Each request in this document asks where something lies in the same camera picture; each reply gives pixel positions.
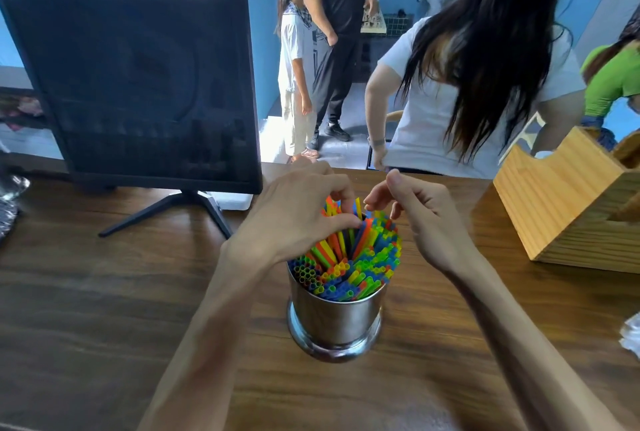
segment wooden box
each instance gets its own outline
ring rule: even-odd
[[[511,146],[493,183],[530,259],[640,273],[640,132],[623,142],[573,128],[546,159]]]

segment metal straw holder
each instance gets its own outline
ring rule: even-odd
[[[302,350],[325,362],[345,362],[371,348],[380,333],[387,285],[362,300],[336,302],[309,293],[287,273],[291,285],[287,323]]]

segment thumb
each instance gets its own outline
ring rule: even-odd
[[[357,215],[353,214],[337,214],[331,217],[323,217],[323,233],[324,238],[329,234],[337,233],[345,229],[359,229],[362,221]]]
[[[405,180],[405,176],[393,169],[387,174],[387,186],[391,196],[400,203],[409,220],[417,220],[425,210],[422,202],[413,193],[411,185]]]

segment black screen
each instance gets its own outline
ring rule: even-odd
[[[72,175],[258,193],[247,0],[0,0]]]

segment wooden counter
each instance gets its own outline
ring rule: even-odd
[[[267,178],[287,169],[264,166]],[[383,177],[344,172],[359,196]],[[640,275],[531,263],[491,185],[432,179],[451,189],[476,244],[533,321],[635,429],[640,363],[618,338],[640,311]],[[135,429],[204,295],[222,237],[198,207],[96,234],[165,193],[88,196],[33,180],[0,243],[0,430]],[[462,298],[400,225],[402,264],[380,339],[353,362],[302,353],[284,318],[285,267],[271,271],[253,307],[228,431],[524,429]]]

